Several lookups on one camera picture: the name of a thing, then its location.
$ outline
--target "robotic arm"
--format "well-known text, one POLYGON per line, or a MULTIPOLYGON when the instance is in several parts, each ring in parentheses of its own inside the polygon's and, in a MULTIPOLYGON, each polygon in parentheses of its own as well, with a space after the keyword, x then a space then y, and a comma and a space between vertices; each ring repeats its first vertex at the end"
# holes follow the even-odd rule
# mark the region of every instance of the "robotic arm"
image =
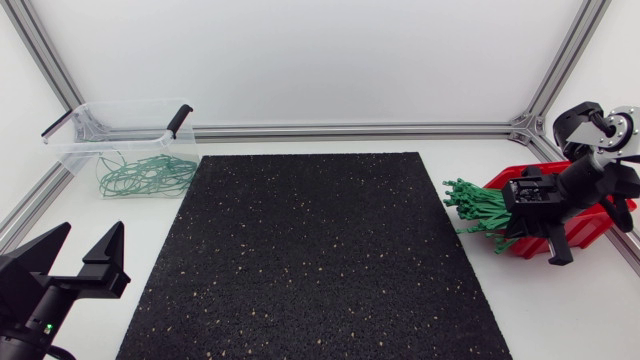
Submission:
POLYGON ((547 238, 549 263, 573 261, 564 224, 595 204, 601 204, 624 232, 633 229, 626 200, 640 197, 640 178, 622 161, 640 163, 640 108, 614 109, 603 116, 600 105, 582 103, 560 115, 553 124, 556 144, 572 162, 560 174, 542 175, 528 167, 523 177, 502 189, 511 212, 505 237, 547 238))
POLYGON ((0 256, 0 359, 73 360, 51 345, 77 299, 119 298, 131 281, 124 266, 124 225, 116 223, 82 259, 78 276, 48 275, 71 225, 64 223, 0 256))

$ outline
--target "green cord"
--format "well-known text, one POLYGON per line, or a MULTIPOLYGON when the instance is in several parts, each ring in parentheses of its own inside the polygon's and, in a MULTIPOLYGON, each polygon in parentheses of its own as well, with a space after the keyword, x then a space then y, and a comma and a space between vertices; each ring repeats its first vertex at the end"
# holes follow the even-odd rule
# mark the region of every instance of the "green cord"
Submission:
POLYGON ((104 197, 162 194, 182 195, 188 188, 198 164, 174 156, 158 155, 136 162, 127 162, 118 152, 122 163, 100 156, 96 164, 100 193, 104 197), (107 174, 98 175, 102 165, 107 174))
POLYGON ((445 181, 453 191, 447 191, 449 199, 443 200, 446 206, 456 206, 458 216, 464 220, 478 220, 476 226, 456 229, 458 234, 484 231, 487 237, 494 238, 495 253, 502 254, 519 238, 505 239, 502 230, 507 228, 511 213, 504 205, 502 192, 498 189, 485 189, 462 179, 445 181))

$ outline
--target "white wall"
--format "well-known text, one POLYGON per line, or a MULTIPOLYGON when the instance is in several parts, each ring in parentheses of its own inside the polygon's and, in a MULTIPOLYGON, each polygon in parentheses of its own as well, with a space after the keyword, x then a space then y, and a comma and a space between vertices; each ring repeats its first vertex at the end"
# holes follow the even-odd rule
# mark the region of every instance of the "white wall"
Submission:
POLYGON ((581 0, 33 0, 85 100, 195 124, 511 120, 581 0))
POLYGON ((583 101, 605 114, 621 105, 640 106, 640 1, 613 0, 569 80, 547 115, 547 133, 564 111, 583 101))
POLYGON ((64 113, 0 8, 0 220, 55 164, 40 134, 64 113))

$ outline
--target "red plastic bin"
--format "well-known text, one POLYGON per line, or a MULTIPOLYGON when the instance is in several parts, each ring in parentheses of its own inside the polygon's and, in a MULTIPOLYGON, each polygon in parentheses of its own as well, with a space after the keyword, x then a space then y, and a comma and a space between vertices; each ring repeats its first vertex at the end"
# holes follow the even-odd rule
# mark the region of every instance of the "red plastic bin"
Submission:
MULTIPOLYGON (((485 185, 485 188, 502 189, 510 179, 522 177, 522 171, 527 166, 536 166, 543 174, 552 174, 562 172, 569 165, 571 165, 569 161, 562 161, 511 166, 504 169, 500 174, 498 174, 498 176, 489 181, 489 183, 485 185)), ((627 200, 627 205, 629 206, 630 211, 637 208, 636 203, 632 200, 627 200)), ((569 246, 579 246, 584 249, 604 234, 605 231, 609 230, 611 226, 613 226, 613 220, 611 220, 600 204, 596 204, 583 211, 580 215, 569 220, 565 224, 564 230, 567 234, 569 246)), ((522 256, 525 259, 531 259, 535 254, 550 251, 547 239, 537 237, 521 238, 515 244, 511 245, 509 249, 511 249, 511 251, 516 255, 522 256)))

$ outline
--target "black rubber mat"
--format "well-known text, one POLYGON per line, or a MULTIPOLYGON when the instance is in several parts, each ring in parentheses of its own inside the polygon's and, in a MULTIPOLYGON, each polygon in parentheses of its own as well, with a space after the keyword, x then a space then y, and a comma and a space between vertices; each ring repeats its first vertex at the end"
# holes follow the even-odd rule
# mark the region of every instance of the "black rubber mat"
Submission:
POLYGON ((417 153, 205 157, 122 359, 510 359, 417 153))

